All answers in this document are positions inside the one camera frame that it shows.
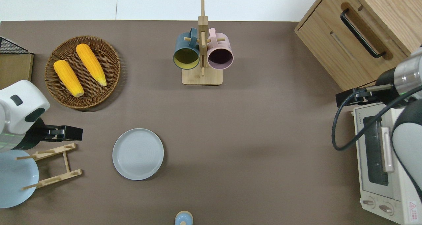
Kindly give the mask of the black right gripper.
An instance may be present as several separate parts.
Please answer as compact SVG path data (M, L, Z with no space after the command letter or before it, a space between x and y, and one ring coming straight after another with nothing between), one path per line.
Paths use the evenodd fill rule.
M378 103L379 98L376 96L374 86L356 87L336 94L336 104L340 107L344 102L344 106L350 105L368 105Z

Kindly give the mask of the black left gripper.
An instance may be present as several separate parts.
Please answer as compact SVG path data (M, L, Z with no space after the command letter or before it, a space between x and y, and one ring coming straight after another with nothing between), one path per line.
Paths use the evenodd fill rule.
M41 141L45 142L81 141L83 137L83 129L66 125L46 125L44 131Z

